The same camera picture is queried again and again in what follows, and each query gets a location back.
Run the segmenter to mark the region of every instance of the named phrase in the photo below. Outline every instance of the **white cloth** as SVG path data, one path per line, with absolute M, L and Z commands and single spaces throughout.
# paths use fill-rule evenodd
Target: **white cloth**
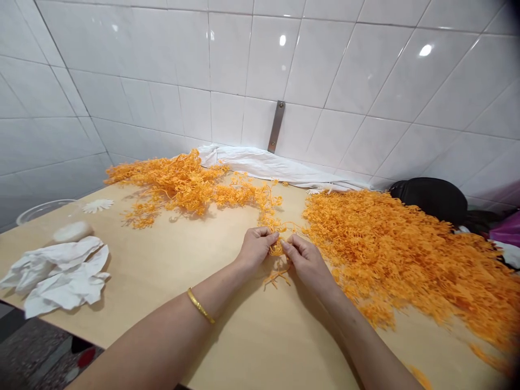
M 210 167 L 219 161 L 233 171 L 247 172 L 259 179 L 278 179 L 296 187 L 348 191 L 370 188 L 353 177 L 341 177 L 280 157 L 266 150 L 246 146 L 208 145 L 198 148 L 201 165 Z
M 93 236 L 29 251 L 11 266 L 0 288 L 16 287 L 19 295 L 30 293 L 24 303 L 26 319 L 58 307 L 71 310 L 101 298 L 105 279 L 110 276 L 101 272 L 107 258 L 108 246 Z
M 511 244 L 505 244 L 500 241 L 490 240 L 491 242 L 495 243 L 497 247 L 502 249 L 504 254 L 502 255 L 504 257 L 504 261 L 508 263 L 510 266 L 515 267 L 516 269 L 520 269 L 520 248 L 511 245 Z

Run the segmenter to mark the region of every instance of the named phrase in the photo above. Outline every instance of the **hand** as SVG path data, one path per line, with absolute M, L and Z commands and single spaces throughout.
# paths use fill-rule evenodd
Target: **hand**
M 292 235 L 287 242 L 282 240 L 282 248 L 296 269 L 298 277 L 318 298 L 323 298 L 337 289 L 320 250 L 300 236 Z
M 252 227 L 247 230 L 244 236 L 244 242 L 236 262 L 244 264 L 251 268 L 251 272 L 255 272 L 258 266 L 265 260 L 271 245 L 273 245 L 280 233 L 271 234 L 271 230 L 267 226 Z

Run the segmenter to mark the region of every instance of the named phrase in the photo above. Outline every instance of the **gold bracelet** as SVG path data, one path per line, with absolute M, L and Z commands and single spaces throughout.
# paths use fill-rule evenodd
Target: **gold bracelet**
M 190 297 L 190 299 L 193 302 L 193 304 L 195 305 L 195 307 L 197 309 L 199 309 L 199 312 L 201 312 L 202 315 L 207 318 L 207 320 L 210 322 L 210 324 L 214 324 L 215 320 L 213 318 L 211 318 L 211 316 L 206 312 L 206 310 L 204 310 L 204 308 L 199 303 L 199 301 L 197 301 L 197 299 L 194 297 L 193 293 L 191 292 L 191 287 L 188 288 L 187 293 L 188 293 L 188 297 Z

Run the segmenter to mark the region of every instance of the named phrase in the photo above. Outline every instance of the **metal bracket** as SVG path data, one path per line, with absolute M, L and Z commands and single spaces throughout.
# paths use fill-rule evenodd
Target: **metal bracket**
M 285 102 L 278 100 L 278 103 L 276 103 L 275 118 L 272 120 L 271 138 L 269 138 L 269 145 L 267 146 L 267 150 L 271 153 L 274 153 L 276 150 L 276 143 L 278 142 L 284 111 Z

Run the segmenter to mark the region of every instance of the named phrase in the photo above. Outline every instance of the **forearm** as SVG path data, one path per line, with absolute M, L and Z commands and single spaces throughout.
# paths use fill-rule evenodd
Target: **forearm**
M 422 389 L 340 288 L 334 286 L 319 299 L 340 327 L 366 390 Z
M 233 262 L 197 284 L 193 294 L 215 320 L 251 270 Z M 96 389 L 173 389 L 211 331 L 186 293 L 139 321 L 70 385 Z

